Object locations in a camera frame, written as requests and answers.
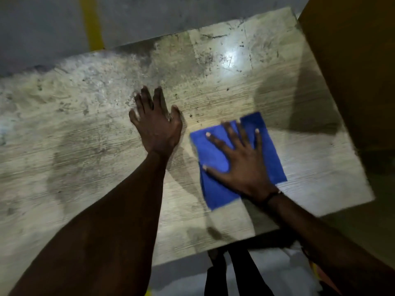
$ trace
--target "hand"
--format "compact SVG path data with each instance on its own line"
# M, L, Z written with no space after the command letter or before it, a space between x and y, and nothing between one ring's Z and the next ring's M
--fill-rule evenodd
M249 196L251 200L256 202L265 200L272 192L278 192L279 190L270 182L266 173L262 156L262 138L259 130L255 130L256 149L253 149L247 133L240 123L237 122L237 128L241 138L232 129L229 122L222 123L222 126L228 133L235 149L231 149L224 141L210 133L206 133L206 136L228 157L230 171L229 173L222 173L216 169L203 166L207 173L230 189Z
M148 88L143 86L141 94L135 96L140 120L137 119L133 109L129 112L129 118L139 131L146 151L156 152L168 159L180 141L182 121L176 105L171 106L170 121L166 118L161 99L163 99L161 87L155 89L154 97L151 99Z

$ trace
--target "folded blue cloth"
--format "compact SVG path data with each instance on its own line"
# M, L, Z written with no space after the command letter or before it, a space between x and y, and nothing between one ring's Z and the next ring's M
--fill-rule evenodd
M240 118L240 123L247 132L250 143L252 143L254 146L255 129L259 129L262 137L262 153L270 181L273 184L286 182L287 177L284 174L281 162L261 114L259 112L255 112L253 114L246 115ZM238 133L236 121L231 121L230 124L232 128ZM231 201L239 198L240 195L219 183L203 170L203 165L216 168L221 172L228 172L230 168L226 156L207 139L207 132L210 132L219 139L225 141L226 144L232 149L234 149L234 146L230 142L224 127L221 125L198 130L190 134L192 142L195 144L197 154L199 156L200 184L203 191L203 196L206 200L207 206L213 210L230 203Z

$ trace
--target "person's leg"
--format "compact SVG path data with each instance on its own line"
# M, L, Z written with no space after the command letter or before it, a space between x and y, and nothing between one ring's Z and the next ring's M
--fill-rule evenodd
M235 269L237 288L239 289L240 296L254 295L257 293L264 296L273 295L247 249L231 245L228 247L228 252L232 259L233 268Z
M208 253L213 266L207 270L204 295L226 296L228 294L228 287L226 285L226 262L224 251L221 249L212 249L208 251Z

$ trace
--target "scratched table surface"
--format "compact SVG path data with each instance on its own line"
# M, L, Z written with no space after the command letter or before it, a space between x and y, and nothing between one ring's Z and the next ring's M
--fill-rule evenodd
M374 199L359 158L288 8L64 59L0 79L0 293L56 231L143 161L128 119L143 84L183 112L153 264L276 228L252 205L210 211L192 131L260 111L288 182L317 216Z

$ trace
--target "bracelet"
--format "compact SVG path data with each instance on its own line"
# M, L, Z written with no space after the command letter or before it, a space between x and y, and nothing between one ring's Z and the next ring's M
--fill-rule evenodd
M279 194L283 194L282 191L278 190L275 192L270 192L269 195L264 199L264 201L261 203L262 206L267 206L269 204L270 199L274 198L274 196L277 196Z

